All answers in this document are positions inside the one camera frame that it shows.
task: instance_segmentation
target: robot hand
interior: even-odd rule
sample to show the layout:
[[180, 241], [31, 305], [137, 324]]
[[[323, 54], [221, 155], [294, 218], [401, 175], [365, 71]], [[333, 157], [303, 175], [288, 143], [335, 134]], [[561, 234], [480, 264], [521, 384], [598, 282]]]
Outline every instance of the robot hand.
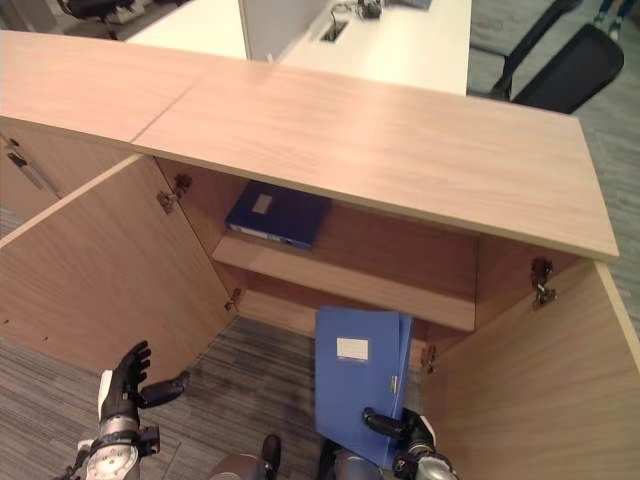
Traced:
[[397, 440], [393, 474], [401, 480], [458, 480], [451, 462], [436, 451], [436, 436], [427, 419], [405, 408], [402, 420], [376, 413], [362, 412], [364, 423], [372, 430]]
[[114, 370], [105, 370], [98, 394], [99, 433], [94, 440], [78, 444], [73, 466], [55, 480], [75, 480], [76, 471], [88, 459], [87, 480], [136, 480], [139, 461], [160, 451], [158, 427], [140, 429], [138, 409], [170, 402], [184, 392], [189, 373], [148, 385], [139, 390], [151, 365], [151, 350], [146, 341], [127, 352]]

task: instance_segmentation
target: wooden countertop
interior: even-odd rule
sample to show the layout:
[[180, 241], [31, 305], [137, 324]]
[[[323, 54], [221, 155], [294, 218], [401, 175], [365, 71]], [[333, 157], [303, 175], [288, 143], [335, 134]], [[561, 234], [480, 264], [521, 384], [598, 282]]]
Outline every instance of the wooden countertop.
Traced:
[[580, 124], [567, 115], [229, 61], [134, 143], [387, 211], [618, 254]]
[[0, 114], [128, 142], [217, 57], [0, 31]]
[[618, 255], [575, 117], [110, 41], [3, 32], [2, 44], [4, 117], [583, 256]]

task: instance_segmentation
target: blue folder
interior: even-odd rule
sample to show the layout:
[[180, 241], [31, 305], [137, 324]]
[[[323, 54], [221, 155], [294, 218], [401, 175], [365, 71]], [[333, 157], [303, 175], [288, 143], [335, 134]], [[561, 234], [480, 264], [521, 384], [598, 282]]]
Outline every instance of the blue folder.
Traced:
[[316, 430], [383, 468], [391, 468], [396, 442], [368, 428], [362, 410], [402, 417], [412, 327], [397, 312], [316, 314]]

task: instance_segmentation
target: black chair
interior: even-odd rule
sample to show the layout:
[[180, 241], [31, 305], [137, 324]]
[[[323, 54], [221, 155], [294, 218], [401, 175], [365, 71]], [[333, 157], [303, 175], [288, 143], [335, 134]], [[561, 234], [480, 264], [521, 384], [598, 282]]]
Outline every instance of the black chair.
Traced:
[[105, 24], [109, 37], [117, 40], [116, 32], [109, 24], [107, 16], [115, 14], [118, 8], [131, 9], [135, 0], [58, 0], [64, 13], [80, 20], [98, 18]]
[[482, 45], [471, 44], [471, 48], [491, 55], [503, 57], [504, 66], [502, 75], [498, 81], [491, 87], [489, 92], [480, 92], [473, 89], [468, 90], [468, 94], [489, 97], [502, 100], [511, 98], [511, 85], [513, 74], [520, 66], [525, 57], [533, 50], [533, 47], [547, 33], [547, 31], [555, 24], [560, 17], [566, 13], [575, 10], [580, 6], [583, 0], [555, 0], [549, 8], [542, 14], [538, 21], [531, 27], [522, 40], [515, 46], [511, 53], [500, 52], [498, 50], [485, 47]]
[[513, 103], [573, 113], [609, 85], [624, 65], [618, 44], [599, 28], [578, 30], [513, 99]]

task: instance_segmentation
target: open cabinet door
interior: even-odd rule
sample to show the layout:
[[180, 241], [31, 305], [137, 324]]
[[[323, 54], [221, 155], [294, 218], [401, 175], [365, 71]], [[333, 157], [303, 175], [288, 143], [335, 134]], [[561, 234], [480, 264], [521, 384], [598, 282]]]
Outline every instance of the open cabinet door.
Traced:
[[147, 339], [152, 379], [193, 362], [234, 309], [160, 191], [154, 160], [133, 155], [0, 240], [0, 335], [92, 370]]
[[607, 267], [584, 261], [445, 352], [425, 415], [464, 480], [637, 479], [640, 349]]

